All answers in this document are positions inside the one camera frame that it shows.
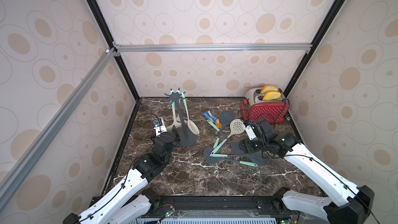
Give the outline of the grey utensil rack stand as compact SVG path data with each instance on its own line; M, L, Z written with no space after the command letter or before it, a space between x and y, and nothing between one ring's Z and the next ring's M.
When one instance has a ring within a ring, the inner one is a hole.
M179 137L179 143L182 147L190 147L194 145L198 140L198 135L193 134L187 125L187 119L184 119L183 112L181 110L181 100L176 100L176 114L177 114L177 121L181 122L181 127L176 129L175 127L172 129L171 132L175 133Z

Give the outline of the cream skimmer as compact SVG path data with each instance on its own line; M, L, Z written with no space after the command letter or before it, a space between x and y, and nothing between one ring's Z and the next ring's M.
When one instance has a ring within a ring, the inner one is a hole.
M240 119L232 120L232 122L230 123L231 133L227 136L226 139L224 139L220 144L218 144L218 146L216 146L212 150L211 153L215 154L232 135L242 134L244 132L245 128L246 127L245 127L244 122L242 120L240 120Z

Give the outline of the grey skimmer mint handle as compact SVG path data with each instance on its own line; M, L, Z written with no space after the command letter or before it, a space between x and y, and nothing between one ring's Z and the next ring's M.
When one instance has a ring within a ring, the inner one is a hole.
M223 160L225 161L231 161L231 162L237 162L239 164L247 165L250 167L262 167L268 165L268 160L263 158L260 153L254 153L254 154L244 154L244 155L226 155L226 154L221 154ZM236 160L235 158L248 158L250 162L248 161L242 161L242 160Z

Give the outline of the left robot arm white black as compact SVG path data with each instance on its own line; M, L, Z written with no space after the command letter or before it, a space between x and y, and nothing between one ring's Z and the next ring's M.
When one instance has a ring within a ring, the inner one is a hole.
M126 176L94 205L77 215L70 213L64 224L110 224L137 218L149 211L153 198L139 196L127 204L137 192L145 188L172 161L172 152L179 143L179 135L162 132L153 137L151 152L142 154L130 166Z

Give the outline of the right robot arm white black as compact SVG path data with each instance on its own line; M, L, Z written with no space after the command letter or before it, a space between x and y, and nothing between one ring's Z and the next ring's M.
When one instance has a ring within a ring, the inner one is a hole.
M248 138L240 141L244 153L269 152L285 159L315 182L326 194L316 197L293 190L282 196L284 205L331 224L363 224L371 215L375 194L368 186L357 186L339 175L311 153L291 133L278 134L266 119L243 125Z

